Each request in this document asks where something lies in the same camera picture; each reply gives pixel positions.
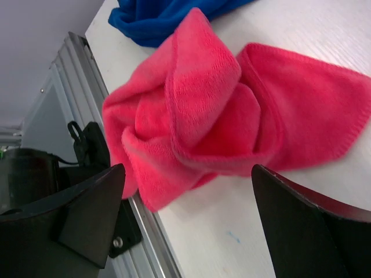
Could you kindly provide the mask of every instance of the white wall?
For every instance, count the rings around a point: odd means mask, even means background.
[[[103,0],[0,0],[0,126],[19,126],[67,32],[84,35]]]

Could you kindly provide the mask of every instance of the blue towel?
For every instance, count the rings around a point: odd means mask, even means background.
[[[138,45],[158,47],[193,7],[209,20],[252,0],[118,0],[108,22]]]

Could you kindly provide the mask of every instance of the microfiber towel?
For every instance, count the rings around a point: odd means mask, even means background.
[[[123,197],[157,211],[216,175],[250,176],[340,158],[369,120],[371,79],[250,43],[235,58],[199,9],[107,97],[111,163]]]
[[[142,46],[158,47],[179,25],[192,7],[209,20],[252,0],[118,0],[108,22]]]

